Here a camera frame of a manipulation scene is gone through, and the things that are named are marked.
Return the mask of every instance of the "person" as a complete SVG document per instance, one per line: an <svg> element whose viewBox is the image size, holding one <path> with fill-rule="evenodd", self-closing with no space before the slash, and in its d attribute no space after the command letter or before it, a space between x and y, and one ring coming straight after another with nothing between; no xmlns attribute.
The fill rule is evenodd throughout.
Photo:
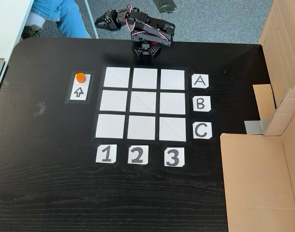
<svg viewBox="0 0 295 232"><path fill-rule="evenodd" d="M34 0L30 14L23 29L22 39L43 36L46 20L56 21L57 27L65 37L90 38L79 6L74 0Z"/></svg>

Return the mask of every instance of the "cardboard box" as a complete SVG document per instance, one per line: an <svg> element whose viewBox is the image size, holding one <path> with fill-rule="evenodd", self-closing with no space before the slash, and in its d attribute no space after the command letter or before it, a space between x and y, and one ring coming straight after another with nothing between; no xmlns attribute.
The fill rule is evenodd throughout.
<svg viewBox="0 0 295 232"><path fill-rule="evenodd" d="M295 232L295 0L274 0L259 43L273 95L254 86L264 135L221 135L228 229Z"/></svg>

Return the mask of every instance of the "robotic arm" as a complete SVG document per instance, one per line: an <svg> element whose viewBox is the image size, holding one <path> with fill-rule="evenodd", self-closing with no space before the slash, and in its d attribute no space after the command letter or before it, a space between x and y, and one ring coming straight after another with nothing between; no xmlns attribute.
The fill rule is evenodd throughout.
<svg viewBox="0 0 295 232"><path fill-rule="evenodd" d="M160 52L160 44L170 46L176 27L167 21L149 17L138 8L132 9L131 5L119 11L108 10L95 22L95 27L110 31L118 31L125 25L131 32L133 51L138 58L142 55L154 58Z"/></svg>

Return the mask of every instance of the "3x3 grid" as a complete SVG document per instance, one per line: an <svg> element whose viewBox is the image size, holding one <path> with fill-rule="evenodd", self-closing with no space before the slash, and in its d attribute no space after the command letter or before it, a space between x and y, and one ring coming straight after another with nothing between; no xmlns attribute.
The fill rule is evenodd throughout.
<svg viewBox="0 0 295 232"><path fill-rule="evenodd" d="M186 142L184 70L107 67L95 138Z"/></svg>

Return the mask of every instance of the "gray carpet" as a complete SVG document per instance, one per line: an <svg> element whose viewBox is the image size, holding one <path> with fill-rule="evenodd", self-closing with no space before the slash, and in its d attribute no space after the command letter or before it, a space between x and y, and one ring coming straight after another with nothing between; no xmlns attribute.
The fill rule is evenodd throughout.
<svg viewBox="0 0 295 232"><path fill-rule="evenodd" d="M83 21L94 38L83 0L75 0ZM170 8L166 2L174 2ZM272 0L89 0L94 20L109 9L121 9L130 3L154 18L176 25L175 41L256 44ZM97 29L99 38L129 39L127 27L109 32ZM45 36L61 36L55 22L46 21Z"/></svg>

